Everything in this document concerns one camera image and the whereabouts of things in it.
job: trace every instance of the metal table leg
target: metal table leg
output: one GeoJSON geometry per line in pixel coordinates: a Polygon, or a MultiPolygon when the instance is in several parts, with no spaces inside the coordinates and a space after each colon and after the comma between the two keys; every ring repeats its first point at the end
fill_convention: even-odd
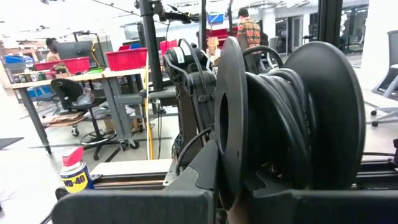
{"type": "Polygon", "coordinates": [[[101,79],[102,87],[105,93],[106,101],[108,102],[109,110],[111,111],[111,117],[114,123],[114,127],[116,129],[116,133],[118,135],[119,142],[124,142],[124,131],[122,128],[122,123],[119,117],[118,109],[114,102],[114,96],[111,89],[111,85],[109,84],[108,79],[101,79]]]}
{"type": "Polygon", "coordinates": [[[42,122],[40,121],[39,115],[37,114],[35,106],[33,105],[32,99],[29,97],[27,89],[26,88],[19,89],[19,94],[21,94],[21,98],[24,102],[24,105],[27,109],[27,112],[29,113],[33,125],[35,126],[37,134],[39,135],[39,138],[42,141],[43,146],[45,147],[45,150],[47,150],[48,154],[51,154],[51,148],[49,140],[47,139],[47,133],[44,131],[42,122]]]}
{"type": "MultiPolygon", "coordinates": [[[[113,96],[122,95],[120,86],[119,86],[119,82],[118,82],[118,78],[117,77],[109,78],[108,81],[111,85],[113,96]]],[[[131,134],[131,122],[130,122],[129,116],[126,113],[126,109],[125,109],[124,105],[116,104],[116,107],[118,109],[117,112],[119,113],[120,122],[122,124],[122,128],[124,131],[124,139],[126,139],[126,140],[128,139],[130,141],[130,143],[134,145],[134,142],[132,141],[132,134],[131,134]]]]}

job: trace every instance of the man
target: man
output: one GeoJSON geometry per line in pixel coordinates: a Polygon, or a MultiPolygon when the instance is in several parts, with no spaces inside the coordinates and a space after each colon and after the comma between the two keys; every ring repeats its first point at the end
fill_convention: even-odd
{"type": "MultiPolygon", "coordinates": [[[[238,12],[239,23],[238,35],[244,34],[247,37],[249,47],[255,47],[260,45],[260,26],[256,24],[249,17],[249,12],[247,9],[240,9],[238,12]]],[[[254,61],[257,67],[260,67],[261,52],[253,53],[254,61]]]]}
{"type": "Polygon", "coordinates": [[[57,48],[55,47],[55,43],[57,43],[57,40],[55,38],[47,38],[45,40],[45,44],[47,44],[47,47],[50,49],[49,54],[47,54],[48,62],[61,60],[60,55],[57,52],[57,48]]]}

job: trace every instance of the computer monitor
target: computer monitor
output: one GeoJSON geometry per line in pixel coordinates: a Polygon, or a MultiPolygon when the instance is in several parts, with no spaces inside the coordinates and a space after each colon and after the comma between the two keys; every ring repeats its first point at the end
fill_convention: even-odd
{"type": "MultiPolygon", "coordinates": [[[[57,48],[57,52],[59,53],[61,59],[89,57],[90,66],[95,67],[97,66],[97,64],[93,57],[93,54],[91,53],[92,46],[92,41],[65,42],[55,44],[55,47],[57,48]]],[[[104,63],[104,58],[103,55],[101,55],[98,44],[95,44],[94,47],[95,56],[99,65],[105,67],[106,63],[104,63]]]]}

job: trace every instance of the red cap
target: red cap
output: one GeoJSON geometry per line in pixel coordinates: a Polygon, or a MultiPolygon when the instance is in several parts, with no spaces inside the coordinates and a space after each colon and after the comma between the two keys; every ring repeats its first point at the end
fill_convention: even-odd
{"type": "Polygon", "coordinates": [[[74,149],[68,150],[62,155],[63,166],[72,166],[81,161],[83,158],[83,147],[79,146],[74,149]]]}

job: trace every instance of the wd-40 can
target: wd-40 can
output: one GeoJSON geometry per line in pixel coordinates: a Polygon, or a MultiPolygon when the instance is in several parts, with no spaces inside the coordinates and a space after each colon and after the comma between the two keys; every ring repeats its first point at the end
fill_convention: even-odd
{"type": "Polygon", "coordinates": [[[83,158],[83,153],[83,148],[80,146],[62,155],[63,167],[60,175],[69,193],[77,193],[85,189],[94,189],[94,184],[88,173],[87,165],[81,160],[83,158]]]}

